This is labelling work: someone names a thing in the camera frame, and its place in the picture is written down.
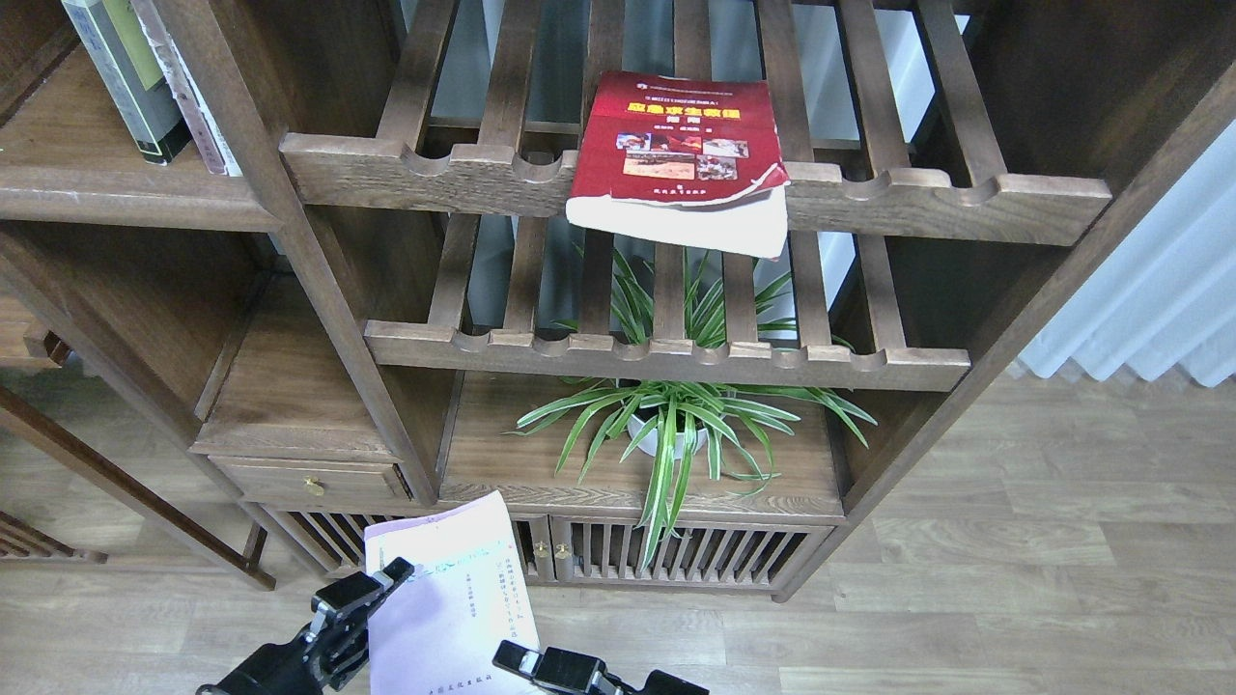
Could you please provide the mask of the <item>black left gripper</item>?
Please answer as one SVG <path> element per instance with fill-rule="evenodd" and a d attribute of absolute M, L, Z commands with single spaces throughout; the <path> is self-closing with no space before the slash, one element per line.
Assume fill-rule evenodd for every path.
<path fill-rule="evenodd" d="M 414 566 L 396 558 L 377 573 L 352 573 L 311 597 L 314 620 L 290 642 L 260 647 L 218 683 L 199 694 L 323 694 L 341 690 L 368 660 L 368 617 L 414 576 Z"/>

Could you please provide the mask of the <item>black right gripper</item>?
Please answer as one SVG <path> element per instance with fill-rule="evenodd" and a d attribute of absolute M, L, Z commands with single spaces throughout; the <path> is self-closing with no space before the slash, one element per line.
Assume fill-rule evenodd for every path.
<path fill-rule="evenodd" d="M 619 681 L 606 672 L 604 662 L 595 655 L 548 648 L 543 653 L 502 641 L 492 664 L 514 676 L 525 678 L 535 686 L 555 694 L 618 694 Z M 620 683 L 622 694 L 637 695 L 708 695 L 707 688 L 667 672 L 653 670 L 641 686 Z"/>

